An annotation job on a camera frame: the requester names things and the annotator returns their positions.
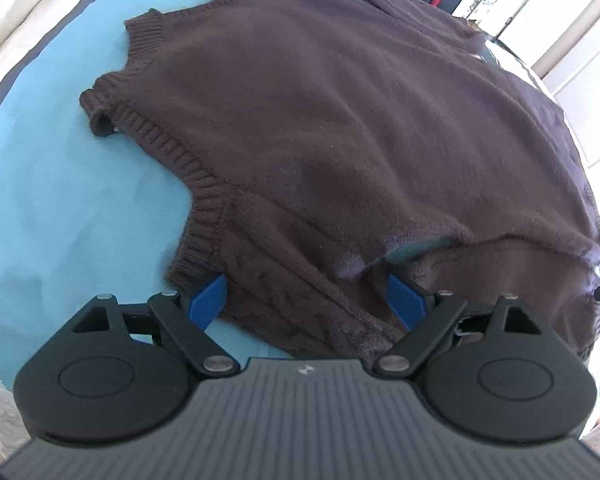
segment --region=knit sweater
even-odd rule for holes
[[[388,254],[477,301],[518,292],[576,350],[600,220],[560,109],[476,59],[417,0],[214,0],[126,22],[126,66],[80,103],[192,191],[168,279],[224,272],[222,315],[296,356],[371,359],[403,334]]]

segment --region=blue gripper pad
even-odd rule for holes
[[[386,300],[408,330],[413,330],[427,315],[424,297],[393,274],[387,282]]]
[[[226,278],[220,274],[191,298],[187,316],[200,330],[206,330],[224,308],[226,297]]]

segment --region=metal pin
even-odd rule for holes
[[[226,355],[212,355],[202,361],[206,370],[214,373],[228,372],[234,368],[234,360]]]
[[[378,366],[383,372],[403,372],[411,363],[401,355],[385,355],[378,359]]]

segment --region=blue fabric surface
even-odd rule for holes
[[[18,76],[0,105],[0,380],[90,298],[121,303],[166,288],[190,193],[129,138],[97,139],[78,106],[126,61],[126,19],[210,0],[96,0]],[[285,354],[216,320],[207,330],[244,364]]]

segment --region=logo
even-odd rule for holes
[[[311,365],[302,365],[302,366],[298,367],[298,371],[302,375],[307,376],[307,375],[313,374],[315,372],[315,368],[312,367]]]

